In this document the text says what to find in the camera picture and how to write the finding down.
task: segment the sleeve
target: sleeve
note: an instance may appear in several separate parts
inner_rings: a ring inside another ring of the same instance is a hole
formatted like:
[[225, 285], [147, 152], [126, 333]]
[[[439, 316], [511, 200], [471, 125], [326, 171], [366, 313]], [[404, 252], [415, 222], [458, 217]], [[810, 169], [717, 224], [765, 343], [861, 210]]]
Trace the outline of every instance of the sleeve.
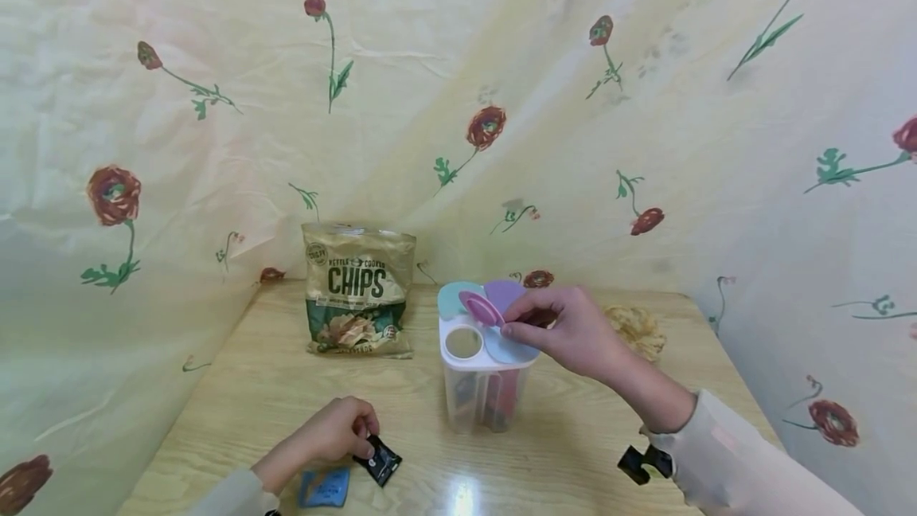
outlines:
[[213, 487], [187, 516], [266, 516], [275, 514], [279, 500], [262, 490], [252, 470], [236, 470]]
[[641, 432], [671, 456], [685, 503], [708, 516], [863, 516], [705, 390], [679, 432]]

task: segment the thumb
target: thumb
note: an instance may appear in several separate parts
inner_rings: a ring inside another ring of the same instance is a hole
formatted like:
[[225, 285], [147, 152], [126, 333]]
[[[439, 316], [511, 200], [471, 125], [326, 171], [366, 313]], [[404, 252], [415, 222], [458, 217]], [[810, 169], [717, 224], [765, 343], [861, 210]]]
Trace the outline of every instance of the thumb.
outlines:
[[500, 329], [500, 333], [507, 339], [521, 342], [523, 345], [532, 346], [540, 351], [548, 348], [551, 340], [551, 331], [523, 322], [508, 322]]
[[369, 460], [376, 454], [376, 449], [365, 438], [360, 438], [354, 434], [353, 443], [350, 444], [350, 454], [363, 460]]

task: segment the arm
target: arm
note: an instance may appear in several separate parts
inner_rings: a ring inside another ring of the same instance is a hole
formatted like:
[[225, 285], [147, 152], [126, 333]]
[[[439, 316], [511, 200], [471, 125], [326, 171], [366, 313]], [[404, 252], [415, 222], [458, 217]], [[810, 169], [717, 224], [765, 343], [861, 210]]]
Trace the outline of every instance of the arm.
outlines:
[[265, 516], [279, 508], [279, 493], [315, 460], [333, 462], [346, 455], [373, 457], [369, 434], [379, 433], [372, 405], [346, 397], [334, 399], [250, 470], [236, 470], [217, 484], [187, 516]]
[[634, 354], [581, 289], [530, 291], [505, 320], [503, 335], [621, 395], [644, 421], [641, 432], [672, 457], [685, 502], [704, 514], [862, 516], [712, 394], [694, 395]]

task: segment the floral fabric backdrop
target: floral fabric backdrop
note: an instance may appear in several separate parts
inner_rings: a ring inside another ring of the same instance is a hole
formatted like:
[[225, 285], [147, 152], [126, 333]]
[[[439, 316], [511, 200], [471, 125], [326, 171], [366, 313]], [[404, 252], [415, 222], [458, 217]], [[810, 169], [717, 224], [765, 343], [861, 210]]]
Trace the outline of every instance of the floral fabric backdrop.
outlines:
[[319, 219], [688, 294], [792, 456], [917, 506], [917, 0], [2, 2], [0, 516], [114, 514]]

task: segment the left hand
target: left hand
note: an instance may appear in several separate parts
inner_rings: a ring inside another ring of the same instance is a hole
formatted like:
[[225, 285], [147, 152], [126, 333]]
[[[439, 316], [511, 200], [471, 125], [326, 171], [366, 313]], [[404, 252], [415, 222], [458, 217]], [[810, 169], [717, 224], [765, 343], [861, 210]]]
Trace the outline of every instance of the left hand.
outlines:
[[333, 462], [346, 455], [373, 457], [366, 437], [379, 434], [372, 404], [356, 397], [334, 399], [288, 438], [292, 446], [309, 451], [307, 460]]
[[254, 464], [266, 492], [279, 495], [304, 464], [334, 462], [347, 455], [372, 458], [366, 437], [379, 433], [373, 406], [356, 397], [334, 399]]

